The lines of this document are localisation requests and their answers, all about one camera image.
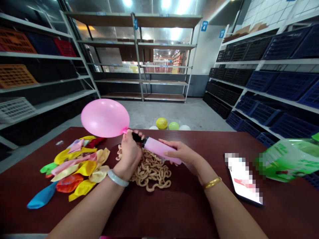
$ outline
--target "smartphone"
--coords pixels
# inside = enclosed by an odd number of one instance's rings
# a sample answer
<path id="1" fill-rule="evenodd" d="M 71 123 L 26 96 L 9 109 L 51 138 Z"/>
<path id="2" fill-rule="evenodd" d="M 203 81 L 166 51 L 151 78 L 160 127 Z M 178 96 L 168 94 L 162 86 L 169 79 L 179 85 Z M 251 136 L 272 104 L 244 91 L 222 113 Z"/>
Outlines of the smartphone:
<path id="1" fill-rule="evenodd" d="M 257 188 L 252 175 L 249 175 L 249 169 L 246 166 L 245 158 L 228 158 L 225 154 L 225 163 L 228 166 L 235 196 L 246 203 L 262 207 L 262 194 L 259 192 L 259 188 Z"/>

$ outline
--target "white balloon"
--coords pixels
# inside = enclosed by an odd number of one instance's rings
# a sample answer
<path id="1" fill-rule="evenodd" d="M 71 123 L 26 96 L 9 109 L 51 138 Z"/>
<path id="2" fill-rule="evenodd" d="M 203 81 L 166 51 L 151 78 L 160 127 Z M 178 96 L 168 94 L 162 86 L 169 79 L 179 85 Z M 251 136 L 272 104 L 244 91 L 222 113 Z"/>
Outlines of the white balloon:
<path id="1" fill-rule="evenodd" d="M 179 130 L 190 130 L 190 127 L 187 125 L 182 125 Z"/>
<path id="2" fill-rule="evenodd" d="M 149 129 L 158 129 L 156 126 L 152 126 L 151 128 L 149 128 Z"/>

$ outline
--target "woman's left hand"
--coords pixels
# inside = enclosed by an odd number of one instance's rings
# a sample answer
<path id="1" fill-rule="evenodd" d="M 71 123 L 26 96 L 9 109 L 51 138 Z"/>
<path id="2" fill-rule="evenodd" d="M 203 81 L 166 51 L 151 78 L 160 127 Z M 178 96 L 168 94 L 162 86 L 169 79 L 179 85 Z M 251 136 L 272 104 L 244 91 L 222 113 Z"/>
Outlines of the woman's left hand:
<path id="1" fill-rule="evenodd" d="M 142 147 L 133 140 L 132 133 L 133 131 L 128 129 L 127 133 L 123 134 L 122 158 L 113 169 L 113 172 L 125 181 L 130 180 L 142 158 Z M 145 138 L 138 130 L 135 130 L 134 133 L 138 134 L 142 140 Z"/>

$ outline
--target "phone screen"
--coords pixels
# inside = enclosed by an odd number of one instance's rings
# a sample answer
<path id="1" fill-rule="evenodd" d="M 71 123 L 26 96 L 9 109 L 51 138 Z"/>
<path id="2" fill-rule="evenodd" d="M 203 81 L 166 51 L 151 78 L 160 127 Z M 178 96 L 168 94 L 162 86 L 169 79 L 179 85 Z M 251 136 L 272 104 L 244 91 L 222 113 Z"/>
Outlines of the phone screen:
<path id="1" fill-rule="evenodd" d="M 262 205 L 263 198 L 259 194 L 259 189 L 256 188 L 253 176 L 249 175 L 248 167 L 245 161 L 243 161 L 243 158 L 228 158 L 228 164 L 235 192 L 242 197 Z"/>

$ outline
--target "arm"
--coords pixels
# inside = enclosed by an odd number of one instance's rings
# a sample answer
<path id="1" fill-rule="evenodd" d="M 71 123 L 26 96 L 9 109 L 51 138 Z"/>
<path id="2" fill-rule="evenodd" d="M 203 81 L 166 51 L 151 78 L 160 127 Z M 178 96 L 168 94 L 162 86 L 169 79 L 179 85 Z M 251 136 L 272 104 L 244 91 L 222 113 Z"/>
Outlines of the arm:
<path id="1" fill-rule="evenodd" d="M 182 142 L 160 141 L 177 149 L 177 151 L 169 151 L 164 154 L 180 158 L 188 166 L 191 166 L 202 185 L 218 177 L 202 156 Z M 267 239 L 253 217 L 223 182 L 206 189 L 205 194 L 221 239 Z"/>
<path id="2" fill-rule="evenodd" d="M 113 168 L 113 172 L 129 181 L 142 157 L 142 150 L 133 140 L 131 130 L 123 135 L 122 152 L 122 159 Z M 47 239 L 98 239 L 123 191 L 124 187 L 107 176 L 62 219 Z"/>

